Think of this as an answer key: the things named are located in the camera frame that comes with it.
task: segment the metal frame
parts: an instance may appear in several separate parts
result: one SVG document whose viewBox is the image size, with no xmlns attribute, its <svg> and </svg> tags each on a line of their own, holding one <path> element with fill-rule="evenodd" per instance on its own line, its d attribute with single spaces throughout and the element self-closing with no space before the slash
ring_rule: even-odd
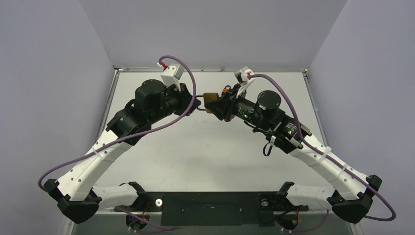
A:
<svg viewBox="0 0 415 235">
<path fill-rule="evenodd" d="M 204 68 L 192 69 L 192 70 L 193 71 L 202 71 L 202 72 L 226 71 L 223 68 L 220 68 L 219 70 L 218 69 L 204 69 Z M 100 134 L 105 129 L 105 124 L 106 124 L 106 121 L 107 121 L 107 118 L 108 118 L 108 113 L 109 113 L 111 103 L 112 103 L 112 100 L 113 100 L 113 97 L 114 97 L 116 85 L 118 83 L 119 74 L 121 72 L 160 72 L 160 69 L 154 69 L 154 68 L 118 68 L 118 69 L 115 69 L 113 81 L 112 81 L 112 84 L 111 84 L 111 87 L 110 87 L 110 92 L 108 94 L 107 103 L 106 103 L 105 110 L 104 110 L 104 113 L 103 113 L 103 116 L 102 116 L 102 120 L 101 120 L 101 123 L 100 123 L 100 126 L 99 126 L 99 131 L 98 131 L 97 138 L 100 136 Z M 326 139 L 326 136 L 325 136 L 325 133 L 324 133 L 323 125 L 322 125 L 320 117 L 319 117 L 318 109 L 316 108 L 315 101 L 314 101 L 312 93 L 311 93 L 311 89 L 310 89 L 310 86 L 309 86 L 309 80 L 308 80 L 308 77 L 307 77 L 307 74 L 306 74 L 306 70 L 300 70 L 300 71 L 298 71 L 298 70 L 277 70 L 277 71 L 273 71 L 273 72 L 302 72 L 303 77 L 304 77 L 304 82 L 306 84 L 308 94 L 310 96 L 311 103 L 312 103 L 312 106 L 313 106 L 314 111 L 315 111 L 314 113 L 316 115 L 316 119 L 317 119 L 317 122 L 318 122 L 318 125 L 319 125 L 319 128 L 320 128 L 322 137 L 323 137 L 323 142 L 327 146 L 328 145 L 327 144 L 327 139 Z M 116 212 L 113 209 L 102 210 L 102 211 L 99 211 L 97 214 L 106 215 L 106 214 L 114 214 L 114 213 L 122 214 L 121 212 Z M 321 213 L 321 211 L 310 210 L 308 213 Z M 161 214 L 161 212 L 148 212 L 148 214 Z M 69 220 L 68 218 L 66 218 L 63 229 L 62 229 L 62 234 L 63 235 L 71 235 L 73 227 L 74 227 L 74 223 L 71 220 Z M 363 231 L 362 231 L 362 227 L 360 226 L 360 223 L 350 224 L 350 227 L 351 227 L 352 232 L 353 232 L 354 235 L 363 235 Z"/>
</svg>

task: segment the robotic arm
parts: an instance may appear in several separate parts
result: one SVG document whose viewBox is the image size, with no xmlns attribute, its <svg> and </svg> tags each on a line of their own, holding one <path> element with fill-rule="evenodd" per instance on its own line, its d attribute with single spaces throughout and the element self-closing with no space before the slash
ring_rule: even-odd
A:
<svg viewBox="0 0 415 235">
<path fill-rule="evenodd" d="M 99 148 L 120 138 L 135 133 L 151 130 L 152 124 L 171 114 L 183 115 L 188 108 L 192 95 L 179 79 L 183 67 L 172 64 L 165 67 L 158 80 L 146 80 L 136 89 L 135 99 L 130 100 L 124 109 L 117 112 L 107 125 L 98 141 L 88 153 L 91 157 L 79 162 L 59 179 L 45 182 L 46 192 L 58 202 L 62 213 L 75 223 L 82 223 L 93 216 L 96 211 L 109 207 L 124 205 L 129 211 L 139 211 L 145 205 L 146 192 L 136 182 L 128 182 L 117 187 L 94 187 L 98 178 L 125 151 L 129 150 L 142 137 L 131 138 L 114 144 L 105 151 Z M 244 67 L 235 76 L 239 83 L 225 87 L 221 96 L 217 93 L 205 93 L 205 107 L 219 120 L 226 122 L 238 117 L 252 127 L 253 132 L 260 132 L 268 143 L 263 153 L 269 156 L 272 147 L 278 147 L 287 154 L 306 163 L 313 168 L 333 187 L 308 187 L 286 182 L 277 193 L 279 201 L 290 207 L 308 206 L 311 209 L 332 209 L 345 221 L 358 223 L 369 211 L 373 202 L 373 193 L 364 185 L 345 173 L 352 171 L 357 177 L 367 182 L 376 191 L 382 183 L 376 175 L 367 176 L 349 167 L 324 147 L 304 125 L 298 129 L 294 119 L 279 108 L 280 96 L 273 91 L 263 91 L 258 95 L 256 103 L 245 98 L 246 89 L 255 78 L 249 78 L 253 72 Z M 190 115 L 200 105 L 196 100 L 186 115 Z M 323 154 L 303 144 L 298 133 L 305 140 L 317 147 Z M 327 159 L 340 162 L 338 167 Z"/>
</svg>

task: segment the screw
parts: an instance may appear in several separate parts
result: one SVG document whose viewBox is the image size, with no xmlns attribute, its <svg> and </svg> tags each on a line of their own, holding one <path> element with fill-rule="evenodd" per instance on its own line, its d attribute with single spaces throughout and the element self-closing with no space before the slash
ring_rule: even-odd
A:
<svg viewBox="0 0 415 235">
<path fill-rule="evenodd" d="M 267 199 L 262 199 L 261 200 L 261 205 L 263 206 L 263 207 L 266 207 L 267 205 L 268 205 L 268 200 Z"/>
<path fill-rule="evenodd" d="M 156 206 L 161 207 L 163 205 L 163 201 L 161 199 L 156 200 Z"/>
</svg>

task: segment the gray wall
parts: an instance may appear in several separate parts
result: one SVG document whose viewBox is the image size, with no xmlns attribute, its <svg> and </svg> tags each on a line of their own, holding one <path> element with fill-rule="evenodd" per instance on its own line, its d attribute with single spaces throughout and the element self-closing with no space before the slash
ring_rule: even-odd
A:
<svg viewBox="0 0 415 235">
<path fill-rule="evenodd" d="M 346 0 L 80 0 L 116 67 L 308 68 Z"/>
<path fill-rule="evenodd" d="M 77 0 L 1 2 L 1 234 L 60 233 L 37 180 L 88 150 L 113 74 Z"/>
<path fill-rule="evenodd" d="M 397 219 L 362 222 L 366 234 L 413 234 L 415 1 L 348 0 L 310 67 L 329 145 L 383 179 Z M 371 215 L 390 215 L 376 199 Z"/>
</svg>

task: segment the bolt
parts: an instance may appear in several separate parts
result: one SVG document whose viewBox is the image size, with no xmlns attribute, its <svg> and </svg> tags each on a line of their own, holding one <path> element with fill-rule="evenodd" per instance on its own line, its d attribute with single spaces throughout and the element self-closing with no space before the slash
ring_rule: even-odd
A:
<svg viewBox="0 0 415 235">
<path fill-rule="evenodd" d="M 261 205 L 263 206 L 263 207 L 266 207 L 267 205 L 268 205 L 268 200 L 267 199 L 262 199 L 261 200 Z"/>
<path fill-rule="evenodd" d="M 161 207 L 163 205 L 163 201 L 161 199 L 156 200 L 156 206 Z"/>
</svg>

